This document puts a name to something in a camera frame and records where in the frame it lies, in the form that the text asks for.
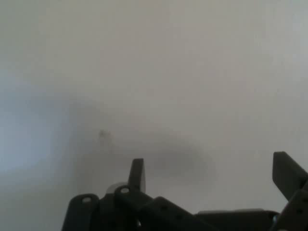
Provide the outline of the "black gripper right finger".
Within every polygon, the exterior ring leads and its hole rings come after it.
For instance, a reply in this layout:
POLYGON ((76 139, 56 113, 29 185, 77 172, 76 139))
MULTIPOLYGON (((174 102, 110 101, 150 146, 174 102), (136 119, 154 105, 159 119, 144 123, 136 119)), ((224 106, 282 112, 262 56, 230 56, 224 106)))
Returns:
POLYGON ((272 229, 306 231, 308 229, 308 173, 286 152, 275 152, 272 179, 287 200, 272 229))

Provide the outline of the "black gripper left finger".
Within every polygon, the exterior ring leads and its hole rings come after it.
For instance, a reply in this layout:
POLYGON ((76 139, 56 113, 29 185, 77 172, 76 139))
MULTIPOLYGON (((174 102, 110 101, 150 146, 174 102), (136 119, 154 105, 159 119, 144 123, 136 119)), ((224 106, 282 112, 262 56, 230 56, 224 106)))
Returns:
POLYGON ((133 159, 127 183, 103 198, 88 193, 71 199, 64 231, 210 231, 201 221, 163 197, 145 193, 145 166, 133 159))

